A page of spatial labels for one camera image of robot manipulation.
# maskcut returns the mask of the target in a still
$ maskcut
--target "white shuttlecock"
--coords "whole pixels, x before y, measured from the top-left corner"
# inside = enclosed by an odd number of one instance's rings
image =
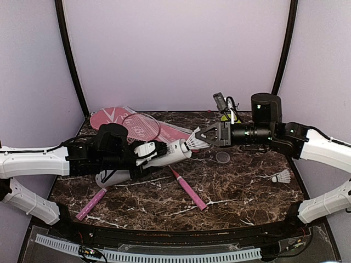
[[[208,143],[195,137],[195,133],[197,133],[199,130],[200,127],[197,127],[186,141],[186,145],[190,150],[204,149],[210,146]]]
[[[276,173],[272,177],[272,182],[283,182],[284,184],[289,184],[290,183],[290,173],[287,169],[280,173]]]

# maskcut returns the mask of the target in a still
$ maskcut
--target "pink racket handle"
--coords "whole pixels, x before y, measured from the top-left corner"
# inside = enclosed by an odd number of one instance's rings
[[[182,188],[187,192],[187,194],[191,197],[191,199],[194,201],[194,203],[197,205],[197,207],[203,211],[204,209],[207,208],[207,205],[201,200],[201,198],[195,193],[195,191],[191,188],[191,186],[183,179],[183,177],[179,176],[177,178],[179,184],[182,186]]]
[[[106,194],[107,190],[102,188],[94,197],[93,199],[90,200],[90,202],[82,209],[82,211],[79,212],[79,214],[76,215],[76,218],[79,221],[82,221],[87,214],[93,209],[94,206],[96,206],[97,203],[104,197]]]

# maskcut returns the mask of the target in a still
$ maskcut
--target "black cable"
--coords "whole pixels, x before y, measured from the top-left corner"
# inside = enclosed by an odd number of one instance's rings
[[[313,126],[307,126],[308,129],[312,129],[312,130],[315,130],[316,132],[318,132],[320,135],[322,135],[325,139],[327,139],[328,141],[331,141],[331,142],[334,142],[336,144],[339,144],[339,145],[343,145],[343,146],[346,146],[346,147],[350,147],[351,148],[351,145],[350,144],[346,144],[345,142],[343,141],[338,141],[338,140],[335,140],[335,139],[332,139],[330,138],[328,135],[326,135],[325,133],[323,133],[320,129],[316,128],[316,127],[313,127]]]
[[[283,251],[281,251],[281,252],[279,252],[277,254],[273,254],[273,255],[261,254],[261,256],[263,258],[275,258],[275,257],[277,257],[277,258],[293,258],[293,257],[298,256],[298,255],[302,254],[303,252],[305,252],[306,249],[311,245],[312,240],[313,240],[313,227],[311,228],[311,235],[310,235],[308,243],[306,243],[305,247],[303,249],[301,249],[301,251],[299,251],[298,253],[293,254],[293,255],[281,255],[281,254],[289,251],[289,250],[283,250]]]
[[[57,150],[58,148],[61,148],[63,146],[66,146],[69,142],[71,141],[75,141],[78,139],[84,139],[84,138],[91,138],[94,137],[95,135],[80,135],[80,136],[76,136],[73,138],[70,138],[68,140],[65,140],[64,142],[61,142],[60,145],[47,149],[46,152],[52,152]],[[23,151],[0,151],[0,153],[44,153],[45,150],[23,150]]]

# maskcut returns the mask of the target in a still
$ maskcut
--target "lavender wall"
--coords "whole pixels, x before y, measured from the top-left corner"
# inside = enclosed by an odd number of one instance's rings
[[[91,111],[208,110],[222,91],[250,109],[273,86],[289,0],[65,1]]]
[[[314,125],[351,141],[351,2],[299,1],[295,31],[282,82],[283,119]],[[298,161],[305,185],[316,197],[350,179],[323,164]],[[328,217],[343,261],[351,262],[351,219]]]
[[[45,147],[76,134],[83,114],[71,82],[54,1],[1,1],[0,139]],[[47,197],[54,177],[18,180]],[[0,262],[17,262],[30,217],[0,203]]]

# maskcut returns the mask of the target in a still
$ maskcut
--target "brown marble surface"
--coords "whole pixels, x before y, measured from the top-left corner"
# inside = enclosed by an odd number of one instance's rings
[[[159,121],[189,129],[203,128],[219,120],[217,112],[149,114]],[[241,113],[241,116],[250,120],[249,113]],[[80,135],[95,133],[87,120]],[[216,153],[220,151],[230,154],[229,163],[216,161]],[[290,204],[303,200],[285,157],[271,151],[263,153],[238,146],[210,147],[173,168],[208,203],[208,209],[200,212],[172,172],[164,168],[139,181],[109,187],[83,223],[135,230],[217,230],[283,220]],[[274,184],[261,177],[284,169],[290,171],[290,184]],[[75,215],[99,190],[95,175],[58,178],[50,200],[67,205],[77,221]]]

